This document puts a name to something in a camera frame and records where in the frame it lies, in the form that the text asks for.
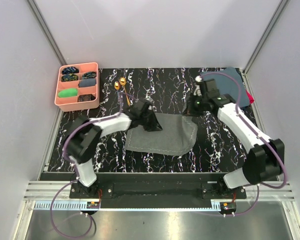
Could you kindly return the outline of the grey stitched cloth napkin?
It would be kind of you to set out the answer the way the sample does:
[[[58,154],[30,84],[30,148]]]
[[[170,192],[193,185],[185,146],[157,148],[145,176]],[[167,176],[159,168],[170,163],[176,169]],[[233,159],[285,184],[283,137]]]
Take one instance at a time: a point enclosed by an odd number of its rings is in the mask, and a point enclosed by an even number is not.
[[[162,130],[149,132],[142,126],[130,129],[124,148],[140,153],[182,156],[194,147],[198,126],[191,116],[157,113],[156,118]]]

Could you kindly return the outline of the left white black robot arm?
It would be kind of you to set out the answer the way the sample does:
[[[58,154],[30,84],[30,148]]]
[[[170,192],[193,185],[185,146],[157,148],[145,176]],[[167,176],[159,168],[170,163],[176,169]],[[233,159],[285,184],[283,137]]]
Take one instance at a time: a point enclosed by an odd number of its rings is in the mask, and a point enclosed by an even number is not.
[[[98,193],[92,158],[100,138],[138,126],[147,132],[163,129],[153,111],[153,104],[146,99],[138,99],[133,105],[113,115],[79,117],[73,122],[63,144],[62,157],[74,165],[76,179],[81,184],[80,192],[85,197],[93,198]]]

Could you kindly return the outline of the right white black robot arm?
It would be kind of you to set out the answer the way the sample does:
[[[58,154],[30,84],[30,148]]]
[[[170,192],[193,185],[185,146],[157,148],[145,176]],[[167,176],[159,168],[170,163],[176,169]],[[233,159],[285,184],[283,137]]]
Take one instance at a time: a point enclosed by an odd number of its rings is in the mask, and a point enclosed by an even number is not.
[[[284,165],[285,145],[280,139],[271,139],[257,128],[239,108],[239,100],[229,94],[221,94],[214,79],[195,78],[195,89],[186,102],[186,116],[201,116],[213,113],[240,140],[247,152],[243,166],[225,174],[217,182],[217,192],[229,198],[238,187],[266,183],[269,179],[283,175],[282,188],[287,183]]]

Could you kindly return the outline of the blue grey folded cloth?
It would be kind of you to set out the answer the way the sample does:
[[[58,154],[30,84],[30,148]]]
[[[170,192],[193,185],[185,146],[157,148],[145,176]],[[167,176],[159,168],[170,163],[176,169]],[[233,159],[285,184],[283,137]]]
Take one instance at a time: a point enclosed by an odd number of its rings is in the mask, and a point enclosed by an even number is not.
[[[221,95],[228,94],[236,102],[238,101],[240,93],[240,101],[238,103],[240,108],[245,108],[250,105],[249,97],[246,93],[244,83],[241,75],[233,67],[228,67],[216,72],[209,71],[200,75],[204,81],[215,80],[216,86]]]

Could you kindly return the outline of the magenta folded cloth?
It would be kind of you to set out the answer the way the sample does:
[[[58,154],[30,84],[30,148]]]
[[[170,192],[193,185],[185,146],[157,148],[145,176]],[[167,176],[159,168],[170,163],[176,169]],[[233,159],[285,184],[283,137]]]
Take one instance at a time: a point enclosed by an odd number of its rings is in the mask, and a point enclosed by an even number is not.
[[[246,95],[249,99],[249,104],[252,105],[255,102],[255,99],[253,98],[253,96],[248,91],[246,91]]]

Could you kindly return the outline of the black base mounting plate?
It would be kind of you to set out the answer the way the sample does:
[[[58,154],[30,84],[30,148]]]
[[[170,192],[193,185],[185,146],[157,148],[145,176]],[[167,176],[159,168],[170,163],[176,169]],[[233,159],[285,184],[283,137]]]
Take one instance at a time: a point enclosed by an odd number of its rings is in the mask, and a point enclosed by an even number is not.
[[[198,206],[212,200],[245,200],[242,187],[226,193],[217,190],[223,173],[99,173],[91,187],[71,185],[71,199],[97,199],[111,203]]]

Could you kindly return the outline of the brown patterned roll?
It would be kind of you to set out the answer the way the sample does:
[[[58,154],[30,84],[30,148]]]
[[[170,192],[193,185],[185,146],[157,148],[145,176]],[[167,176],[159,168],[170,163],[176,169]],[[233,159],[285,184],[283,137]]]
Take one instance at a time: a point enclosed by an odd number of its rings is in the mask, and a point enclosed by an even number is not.
[[[90,102],[94,101],[96,97],[93,94],[82,94],[78,96],[78,102]]]

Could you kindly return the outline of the teal patterned roll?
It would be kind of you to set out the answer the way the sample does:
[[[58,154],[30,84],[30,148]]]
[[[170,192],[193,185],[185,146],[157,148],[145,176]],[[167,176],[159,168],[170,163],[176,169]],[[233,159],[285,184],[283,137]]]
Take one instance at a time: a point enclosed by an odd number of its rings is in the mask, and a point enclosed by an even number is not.
[[[85,72],[82,75],[82,79],[93,79],[97,77],[97,72],[96,71],[89,71],[89,72]]]

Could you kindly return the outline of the grey rolled cloth in tray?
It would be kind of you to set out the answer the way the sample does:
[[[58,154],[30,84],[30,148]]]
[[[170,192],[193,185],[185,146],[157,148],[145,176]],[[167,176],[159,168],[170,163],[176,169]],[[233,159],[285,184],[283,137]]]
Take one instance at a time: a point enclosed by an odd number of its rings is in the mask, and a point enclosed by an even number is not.
[[[87,87],[93,87],[97,84],[97,79],[96,78],[89,78],[89,79],[82,79],[78,87],[79,88],[87,88]]]

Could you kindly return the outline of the pink compartment organizer tray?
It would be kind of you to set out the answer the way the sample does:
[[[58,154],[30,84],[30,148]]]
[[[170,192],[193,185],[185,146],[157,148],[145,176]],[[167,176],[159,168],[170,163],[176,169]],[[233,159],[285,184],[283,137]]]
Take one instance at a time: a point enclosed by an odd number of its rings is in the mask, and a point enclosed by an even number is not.
[[[59,68],[54,104],[63,112],[96,109],[100,105],[99,66],[96,62]]]

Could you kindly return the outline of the green rolled cloth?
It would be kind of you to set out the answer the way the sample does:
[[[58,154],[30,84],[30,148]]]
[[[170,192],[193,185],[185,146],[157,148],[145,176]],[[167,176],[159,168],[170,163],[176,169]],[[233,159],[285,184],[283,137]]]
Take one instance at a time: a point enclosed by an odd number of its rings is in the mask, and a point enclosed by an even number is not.
[[[59,98],[70,98],[70,97],[75,97],[78,95],[78,89],[77,88],[66,88],[61,90],[57,96]]]

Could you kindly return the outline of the yellow blue patterned roll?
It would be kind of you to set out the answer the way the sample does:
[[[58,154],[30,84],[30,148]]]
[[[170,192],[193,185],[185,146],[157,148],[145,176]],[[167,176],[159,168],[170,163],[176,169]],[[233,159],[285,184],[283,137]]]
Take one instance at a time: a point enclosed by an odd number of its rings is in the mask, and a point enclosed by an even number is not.
[[[79,80],[79,76],[75,73],[68,73],[61,77],[61,82],[72,82],[78,80]]]

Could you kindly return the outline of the blue patterned roll top left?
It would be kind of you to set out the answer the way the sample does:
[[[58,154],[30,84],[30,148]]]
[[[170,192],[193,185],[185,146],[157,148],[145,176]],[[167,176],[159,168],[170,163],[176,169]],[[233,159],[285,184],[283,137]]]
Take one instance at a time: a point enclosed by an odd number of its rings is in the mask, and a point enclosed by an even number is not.
[[[80,70],[75,67],[75,66],[68,66],[68,67],[65,67],[62,71],[61,71],[61,74],[62,75],[67,75],[67,74],[76,74],[76,73],[79,73]]]

